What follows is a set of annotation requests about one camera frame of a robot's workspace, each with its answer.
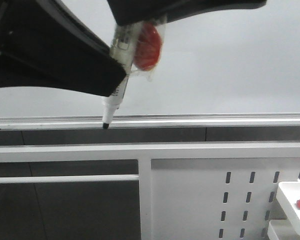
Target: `pegboard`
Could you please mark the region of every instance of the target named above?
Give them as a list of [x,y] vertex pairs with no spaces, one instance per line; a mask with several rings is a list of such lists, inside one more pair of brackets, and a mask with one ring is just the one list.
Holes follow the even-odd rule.
[[264,240],[285,215],[275,193],[300,178],[300,158],[154,159],[154,240]]

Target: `black marker tip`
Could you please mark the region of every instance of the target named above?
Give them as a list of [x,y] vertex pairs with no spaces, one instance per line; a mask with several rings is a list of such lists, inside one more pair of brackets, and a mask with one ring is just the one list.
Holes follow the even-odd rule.
[[103,129],[108,129],[109,128],[109,123],[103,123],[102,128]]

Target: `whiteboard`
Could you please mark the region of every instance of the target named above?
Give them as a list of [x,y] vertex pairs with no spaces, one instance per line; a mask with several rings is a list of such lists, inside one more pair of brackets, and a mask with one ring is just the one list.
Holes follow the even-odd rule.
[[[64,0],[110,44],[106,0]],[[101,98],[40,87],[0,88],[0,118],[101,116]],[[300,0],[205,13],[167,24],[152,81],[129,80],[117,116],[300,113]]]

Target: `red ball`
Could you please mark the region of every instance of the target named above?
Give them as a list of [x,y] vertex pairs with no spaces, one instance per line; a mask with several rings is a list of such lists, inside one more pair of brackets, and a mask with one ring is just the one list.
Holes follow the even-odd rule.
[[134,65],[143,71],[150,71],[159,61],[162,40],[152,23],[143,24],[136,50],[134,54]]

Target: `white tray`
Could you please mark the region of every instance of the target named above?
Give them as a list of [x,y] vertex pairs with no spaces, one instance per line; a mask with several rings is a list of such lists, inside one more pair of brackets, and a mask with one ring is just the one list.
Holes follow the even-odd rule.
[[270,240],[300,240],[289,220],[271,220],[268,237]]
[[300,235],[300,210],[296,206],[297,200],[300,199],[300,181],[280,182],[276,198],[293,229]]

